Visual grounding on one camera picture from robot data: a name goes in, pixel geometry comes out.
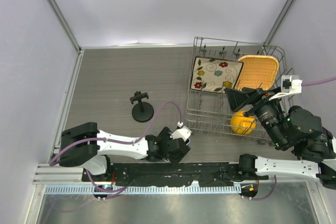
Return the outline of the left aluminium frame post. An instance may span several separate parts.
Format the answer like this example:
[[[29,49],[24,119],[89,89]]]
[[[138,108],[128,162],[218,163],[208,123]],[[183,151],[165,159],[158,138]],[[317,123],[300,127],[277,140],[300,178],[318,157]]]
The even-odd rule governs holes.
[[[79,46],[68,22],[66,21],[65,16],[63,15],[59,5],[57,4],[56,0],[47,0],[51,10],[55,14],[56,18],[58,19],[61,27],[63,28],[65,34],[67,35],[68,39],[70,40],[71,44],[75,48],[76,52],[81,51],[81,47]]]

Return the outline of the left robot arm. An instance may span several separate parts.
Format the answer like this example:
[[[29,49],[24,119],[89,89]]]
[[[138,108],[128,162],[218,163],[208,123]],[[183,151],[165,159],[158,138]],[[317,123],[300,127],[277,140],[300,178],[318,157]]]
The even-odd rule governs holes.
[[[175,131],[168,127],[157,135],[137,139],[107,133],[98,129],[95,122],[88,122],[61,134],[60,155],[56,161],[62,167],[81,167],[105,182],[112,174],[109,155],[125,156],[148,162],[168,161],[179,163],[190,151],[192,131],[178,125]]]

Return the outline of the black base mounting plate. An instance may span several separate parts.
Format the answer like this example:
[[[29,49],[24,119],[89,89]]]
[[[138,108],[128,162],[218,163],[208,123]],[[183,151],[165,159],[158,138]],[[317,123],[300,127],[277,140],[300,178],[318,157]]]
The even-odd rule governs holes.
[[[94,182],[115,182],[117,186],[188,187],[197,181],[201,187],[232,186],[234,182],[268,180],[256,170],[243,170],[229,162],[207,163],[114,163],[102,175],[92,175]]]

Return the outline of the black phone stand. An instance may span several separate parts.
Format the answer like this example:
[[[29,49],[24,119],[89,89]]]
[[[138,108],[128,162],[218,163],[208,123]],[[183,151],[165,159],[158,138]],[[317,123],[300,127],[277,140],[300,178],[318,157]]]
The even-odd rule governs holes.
[[[149,95],[145,92],[136,91],[134,95],[130,98],[130,102],[133,105],[132,117],[135,121],[140,123],[148,122],[154,116],[153,106],[143,99],[148,99]]]

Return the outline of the orange woven basket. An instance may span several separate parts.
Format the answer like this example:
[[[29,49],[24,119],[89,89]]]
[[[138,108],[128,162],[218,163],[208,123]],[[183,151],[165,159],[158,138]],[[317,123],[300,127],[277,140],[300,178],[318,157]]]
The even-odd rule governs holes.
[[[238,59],[243,63],[235,89],[261,88],[269,90],[275,83],[279,61],[273,56],[245,55]]]

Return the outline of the floral square plate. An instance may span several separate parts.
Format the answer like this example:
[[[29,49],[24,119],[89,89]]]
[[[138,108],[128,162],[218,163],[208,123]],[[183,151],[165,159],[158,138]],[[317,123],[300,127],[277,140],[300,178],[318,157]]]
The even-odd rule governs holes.
[[[190,89],[208,93],[223,93],[234,88],[243,63],[236,60],[197,56],[191,67]]]

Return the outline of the blue-cased smartphone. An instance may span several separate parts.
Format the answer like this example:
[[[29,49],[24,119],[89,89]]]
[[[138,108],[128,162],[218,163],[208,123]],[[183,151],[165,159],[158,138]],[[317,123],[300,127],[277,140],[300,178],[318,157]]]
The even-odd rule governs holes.
[[[188,146],[190,144],[190,139],[188,138],[186,141],[185,141],[185,144]]]

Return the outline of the yellow bowl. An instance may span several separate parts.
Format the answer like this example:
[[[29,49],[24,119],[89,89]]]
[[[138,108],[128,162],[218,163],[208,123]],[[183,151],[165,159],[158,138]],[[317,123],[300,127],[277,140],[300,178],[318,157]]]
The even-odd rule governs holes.
[[[230,126],[234,133],[239,135],[249,135],[257,126],[254,116],[244,116],[245,111],[235,112],[230,120]]]

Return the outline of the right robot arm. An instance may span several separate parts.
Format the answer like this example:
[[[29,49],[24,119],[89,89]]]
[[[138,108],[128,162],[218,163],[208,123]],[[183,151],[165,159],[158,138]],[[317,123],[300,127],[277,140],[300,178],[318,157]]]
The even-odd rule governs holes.
[[[237,166],[239,177],[297,176],[311,178],[325,188],[335,189],[335,138],[322,126],[319,116],[296,105],[285,113],[280,101],[287,93],[280,88],[267,91],[227,88],[225,94],[232,112],[251,105],[244,116],[255,116],[275,149],[291,150],[297,158],[288,161],[244,154]]]

